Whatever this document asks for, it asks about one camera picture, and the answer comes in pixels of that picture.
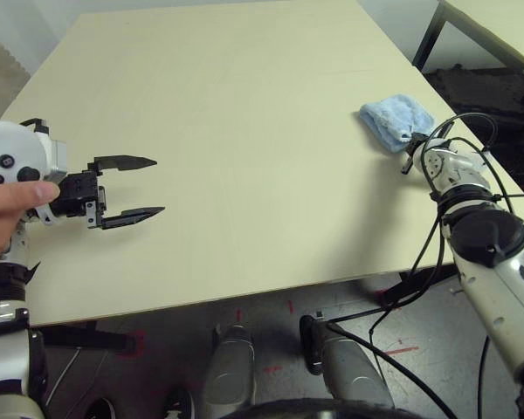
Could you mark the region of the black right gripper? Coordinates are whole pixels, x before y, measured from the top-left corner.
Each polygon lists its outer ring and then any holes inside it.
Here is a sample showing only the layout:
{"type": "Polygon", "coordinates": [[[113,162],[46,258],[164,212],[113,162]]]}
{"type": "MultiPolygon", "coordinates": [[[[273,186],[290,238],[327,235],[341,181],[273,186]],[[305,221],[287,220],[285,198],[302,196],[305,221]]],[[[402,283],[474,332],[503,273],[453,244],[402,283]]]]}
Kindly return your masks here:
{"type": "Polygon", "coordinates": [[[401,168],[401,173],[403,175],[407,175],[411,168],[413,167],[413,156],[416,153],[417,149],[422,146],[426,141],[426,135],[421,133],[413,133],[411,135],[411,140],[407,147],[405,148],[405,152],[408,155],[408,158],[404,165],[401,168]]]}

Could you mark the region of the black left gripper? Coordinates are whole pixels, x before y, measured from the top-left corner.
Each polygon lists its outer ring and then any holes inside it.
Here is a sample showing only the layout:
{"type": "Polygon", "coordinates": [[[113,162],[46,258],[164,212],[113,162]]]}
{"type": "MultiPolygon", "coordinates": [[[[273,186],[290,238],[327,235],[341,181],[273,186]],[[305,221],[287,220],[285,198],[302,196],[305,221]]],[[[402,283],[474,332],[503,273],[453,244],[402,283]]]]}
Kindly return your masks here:
{"type": "Polygon", "coordinates": [[[70,174],[59,184],[60,194],[50,208],[56,217],[84,217],[88,228],[111,230],[140,223],[164,211],[164,207],[123,210],[118,216],[102,218],[106,210],[105,190],[98,184],[98,175],[104,170],[136,170],[154,166],[157,161],[133,155],[94,157],[87,169],[70,174]]]}

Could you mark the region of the bare person hand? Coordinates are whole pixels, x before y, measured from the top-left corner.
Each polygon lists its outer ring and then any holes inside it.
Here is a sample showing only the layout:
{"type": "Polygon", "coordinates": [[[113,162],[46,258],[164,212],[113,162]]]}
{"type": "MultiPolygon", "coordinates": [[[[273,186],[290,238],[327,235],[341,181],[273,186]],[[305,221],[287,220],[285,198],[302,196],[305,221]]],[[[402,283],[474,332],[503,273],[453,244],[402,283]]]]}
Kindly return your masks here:
{"type": "Polygon", "coordinates": [[[53,182],[13,182],[0,185],[0,253],[10,241],[17,222],[26,210],[52,202],[59,196],[53,182]]]}

